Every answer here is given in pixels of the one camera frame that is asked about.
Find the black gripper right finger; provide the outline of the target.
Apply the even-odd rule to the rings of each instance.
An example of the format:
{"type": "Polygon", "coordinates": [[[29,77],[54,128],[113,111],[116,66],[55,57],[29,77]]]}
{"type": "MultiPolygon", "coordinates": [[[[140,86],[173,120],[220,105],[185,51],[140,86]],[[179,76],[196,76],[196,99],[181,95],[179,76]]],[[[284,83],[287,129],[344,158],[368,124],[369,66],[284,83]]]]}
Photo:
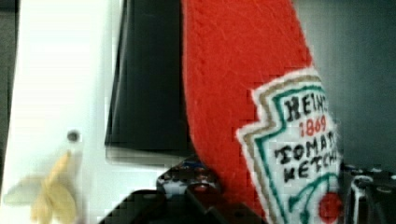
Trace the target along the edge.
{"type": "Polygon", "coordinates": [[[343,164],[340,186],[344,204],[342,224],[396,224],[393,172],[343,164]]]}

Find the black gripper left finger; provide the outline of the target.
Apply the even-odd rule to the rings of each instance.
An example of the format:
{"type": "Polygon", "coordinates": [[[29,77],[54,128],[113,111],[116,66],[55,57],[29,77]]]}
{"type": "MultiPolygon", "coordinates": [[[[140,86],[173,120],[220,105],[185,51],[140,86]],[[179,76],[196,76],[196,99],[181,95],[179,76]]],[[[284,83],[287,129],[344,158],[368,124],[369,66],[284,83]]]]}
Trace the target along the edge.
{"type": "Polygon", "coordinates": [[[267,224],[243,203],[228,202],[217,177],[187,158],[157,178],[155,189],[132,192],[99,224],[267,224]]]}

